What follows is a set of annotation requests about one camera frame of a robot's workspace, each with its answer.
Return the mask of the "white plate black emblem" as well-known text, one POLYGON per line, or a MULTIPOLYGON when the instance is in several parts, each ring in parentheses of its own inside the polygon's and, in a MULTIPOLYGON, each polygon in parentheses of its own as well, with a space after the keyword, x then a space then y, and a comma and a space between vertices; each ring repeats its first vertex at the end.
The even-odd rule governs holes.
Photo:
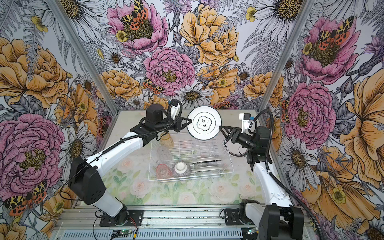
POLYGON ((219 127, 222 125, 222 118, 219 112, 210 106, 200 106, 193 109, 188 119, 192 123, 187 126, 189 134, 201 141, 207 141, 216 137, 219 127))

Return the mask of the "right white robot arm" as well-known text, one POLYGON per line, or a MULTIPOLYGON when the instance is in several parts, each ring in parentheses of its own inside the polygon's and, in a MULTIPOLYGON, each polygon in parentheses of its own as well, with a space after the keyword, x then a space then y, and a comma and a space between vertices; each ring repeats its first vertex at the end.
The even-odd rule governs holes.
POLYGON ((255 201, 243 200, 240 204, 242 220, 255 224, 259 240, 301 240, 305 215, 301 208, 293 206, 288 191, 270 167, 271 130, 257 127, 249 134, 237 127, 220 126, 219 129, 227 141, 247 150, 247 163, 261 183, 266 202, 262 207, 255 201))

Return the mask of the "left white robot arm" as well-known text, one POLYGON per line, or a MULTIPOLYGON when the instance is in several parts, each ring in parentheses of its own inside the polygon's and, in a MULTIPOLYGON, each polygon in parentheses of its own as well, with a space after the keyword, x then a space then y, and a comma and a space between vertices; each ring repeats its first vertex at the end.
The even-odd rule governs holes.
POLYGON ((192 121, 182 114, 183 104, 179 100, 170 101, 168 107, 150 105, 139 123, 115 143, 89 157, 72 161, 67 183, 69 189, 84 204, 109 217, 112 225, 125 225, 129 221, 129 211, 110 186, 113 177, 118 177, 120 182, 128 179, 117 166, 152 140, 159 140, 161 133, 178 133, 185 129, 192 121))

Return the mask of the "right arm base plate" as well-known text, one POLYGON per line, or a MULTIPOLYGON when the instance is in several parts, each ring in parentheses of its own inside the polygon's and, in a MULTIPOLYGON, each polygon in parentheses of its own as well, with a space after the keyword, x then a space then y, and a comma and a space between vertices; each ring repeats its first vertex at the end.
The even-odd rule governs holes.
POLYGON ((239 209, 224 209, 221 217, 224 218, 226 226, 246 226, 249 223, 243 221, 239 209))

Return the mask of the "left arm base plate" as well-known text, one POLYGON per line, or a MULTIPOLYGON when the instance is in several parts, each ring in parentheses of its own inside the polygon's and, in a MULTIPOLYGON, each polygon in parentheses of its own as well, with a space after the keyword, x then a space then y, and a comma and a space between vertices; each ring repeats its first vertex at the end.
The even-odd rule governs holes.
POLYGON ((115 217, 103 213, 100 227, 140 227, 144 218, 144 210, 122 210, 115 217))

